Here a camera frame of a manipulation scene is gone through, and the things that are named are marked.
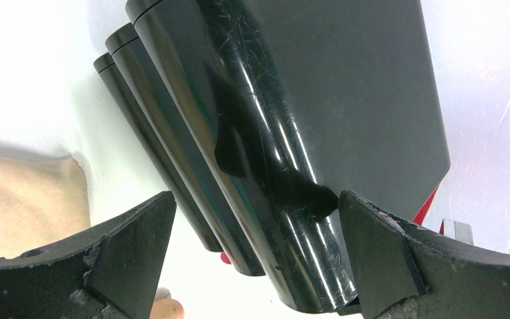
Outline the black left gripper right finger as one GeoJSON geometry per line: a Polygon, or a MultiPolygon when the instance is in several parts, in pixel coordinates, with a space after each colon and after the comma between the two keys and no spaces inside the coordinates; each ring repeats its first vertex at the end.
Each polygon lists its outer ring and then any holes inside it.
{"type": "Polygon", "coordinates": [[[398,218],[353,193],[342,232],[365,318],[510,318],[510,255],[398,218]]]}

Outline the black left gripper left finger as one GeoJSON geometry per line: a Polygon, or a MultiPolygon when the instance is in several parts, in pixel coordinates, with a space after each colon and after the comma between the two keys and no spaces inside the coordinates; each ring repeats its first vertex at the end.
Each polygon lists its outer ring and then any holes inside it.
{"type": "Polygon", "coordinates": [[[0,318],[148,318],[176,208],[164,191],[85,231],[0,258],[0,318]]]}

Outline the peach gourd makeup sponge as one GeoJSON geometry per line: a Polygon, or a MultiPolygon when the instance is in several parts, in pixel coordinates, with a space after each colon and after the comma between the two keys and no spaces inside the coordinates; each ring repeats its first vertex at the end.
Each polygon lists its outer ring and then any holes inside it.
{"type": "Polygon", "coordinates": [[[150,319],[184,319],[185,310],[172,298],[156,300],[151,308],[150,319]]]}

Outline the black pink drawer organizer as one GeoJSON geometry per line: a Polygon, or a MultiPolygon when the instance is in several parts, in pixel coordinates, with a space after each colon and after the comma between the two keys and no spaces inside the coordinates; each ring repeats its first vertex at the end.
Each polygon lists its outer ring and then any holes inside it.
{"type": "Polygon", "coordinates": [[[419,1],[118,1],[106,49],[238,272],[357,296],[345,190],[413,221],[450,168],[419,1]]]}

